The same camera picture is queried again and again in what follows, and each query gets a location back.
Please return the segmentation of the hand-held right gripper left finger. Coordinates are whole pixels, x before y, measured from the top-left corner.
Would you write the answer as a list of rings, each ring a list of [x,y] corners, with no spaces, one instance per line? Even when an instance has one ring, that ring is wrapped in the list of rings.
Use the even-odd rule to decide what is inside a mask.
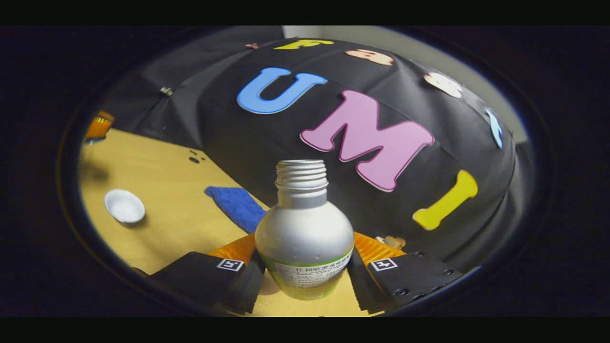
[[[209,253],[188,252],[150,278],[200,307],[252,313],[265,265],[254,234]]]

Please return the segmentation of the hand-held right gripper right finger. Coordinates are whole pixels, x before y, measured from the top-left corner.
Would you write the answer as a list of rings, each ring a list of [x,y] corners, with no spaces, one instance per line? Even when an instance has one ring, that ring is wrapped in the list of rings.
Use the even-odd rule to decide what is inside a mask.
[[[424,252],[403,252],[355,232],[348,275],[359,308],[392,312],[428,298],[464,275]]]

